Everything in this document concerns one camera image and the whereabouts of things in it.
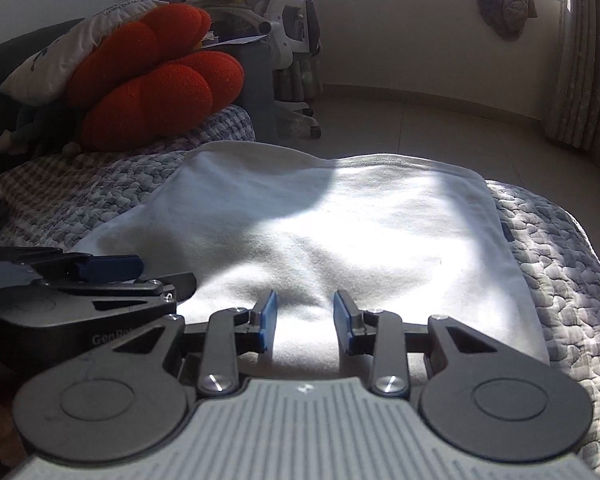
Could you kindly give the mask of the beige curtain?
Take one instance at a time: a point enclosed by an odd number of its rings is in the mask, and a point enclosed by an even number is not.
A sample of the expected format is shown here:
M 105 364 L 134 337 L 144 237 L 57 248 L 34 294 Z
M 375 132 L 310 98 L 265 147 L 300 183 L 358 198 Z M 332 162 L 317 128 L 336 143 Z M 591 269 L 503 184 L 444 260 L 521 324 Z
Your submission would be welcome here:
M 562 0 L 558 53 L 543 128 L 550 140 L 589 153 L 600 140 L 600 0 Z

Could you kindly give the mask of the white office chair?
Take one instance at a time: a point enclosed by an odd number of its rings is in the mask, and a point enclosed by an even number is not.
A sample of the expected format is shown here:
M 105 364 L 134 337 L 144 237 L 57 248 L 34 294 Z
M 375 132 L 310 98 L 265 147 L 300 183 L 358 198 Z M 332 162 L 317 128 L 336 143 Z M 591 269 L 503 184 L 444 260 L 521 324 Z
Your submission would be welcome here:
M 306 92 L 317 76 L 304 76 L 320 52 L 313 0 L 218 0 L 204 6 L 220 35 L 216 50 L 236 56 L 245 71 L 237 105 L 250 116 L 256 140 L 275 144 L 278 127 L 312 139 L 322 135 Z

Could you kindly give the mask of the white printed pillow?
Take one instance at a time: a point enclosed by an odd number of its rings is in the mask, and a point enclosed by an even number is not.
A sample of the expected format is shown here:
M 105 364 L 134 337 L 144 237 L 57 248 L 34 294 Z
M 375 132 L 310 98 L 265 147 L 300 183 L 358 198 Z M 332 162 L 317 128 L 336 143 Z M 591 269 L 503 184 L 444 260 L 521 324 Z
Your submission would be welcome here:
M 107 37 L 165 5 L 160 0 L 128 0 L 84 18 L 13 70 L 0 85 L 1 94 L 30 106 L 52 102 L 65 90 L 76 68 Z

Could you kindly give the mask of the grey quilted bed cover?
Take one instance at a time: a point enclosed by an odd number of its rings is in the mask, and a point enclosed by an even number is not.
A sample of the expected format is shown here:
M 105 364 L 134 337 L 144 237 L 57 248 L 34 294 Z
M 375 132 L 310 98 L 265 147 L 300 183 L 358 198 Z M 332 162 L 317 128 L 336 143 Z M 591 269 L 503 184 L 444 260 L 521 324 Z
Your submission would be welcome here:
M 9 210 L 0 246 L 79 250 L 94 229 L 145 203 L 188 153 L 234 141 L 259 143 L 238 107 L 185 136 L 128 154 L 25 162 L 0 177 Z M 524 188 L 485 181 L 531 292 L 548 352 L 543 362 L 569 374 L 593 400 L 593 425 L 581 455 L 600 476 L 600 260 L 568 211 Z

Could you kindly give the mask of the red flower-shaped cushion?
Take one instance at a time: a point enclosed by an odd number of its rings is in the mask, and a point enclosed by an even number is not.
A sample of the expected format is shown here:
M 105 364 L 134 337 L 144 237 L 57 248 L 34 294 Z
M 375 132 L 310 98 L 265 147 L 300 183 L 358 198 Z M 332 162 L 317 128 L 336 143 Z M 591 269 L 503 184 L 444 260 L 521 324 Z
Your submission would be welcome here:
M 102 40 L 65 90 L 84 113 L 80 143 L 129 151 L 189 132 L 232 104 L 245 72 L 234 56 L 200 46 L 210 28 L 205 10 L 169 3 Z

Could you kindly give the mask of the cream Winnie the Pooh sweatshirt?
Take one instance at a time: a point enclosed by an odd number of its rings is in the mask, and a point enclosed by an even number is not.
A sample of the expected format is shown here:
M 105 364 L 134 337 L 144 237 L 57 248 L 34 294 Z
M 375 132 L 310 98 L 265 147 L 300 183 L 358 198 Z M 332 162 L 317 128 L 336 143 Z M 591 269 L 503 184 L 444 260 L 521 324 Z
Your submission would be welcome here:
M 274 346 L 242 368 L 264 377 L 363 375 L 344 358 L 332 300 L 407 323 L 445 314 L 546 361 L 529 286 L 483 177 L 396 154 L 321 159 L 254 142 L 213 142 L 142 203 L 79 241 L 92 255 L 136 255 L 152 278 L 189 272 L 189 323 L 278 300 Z

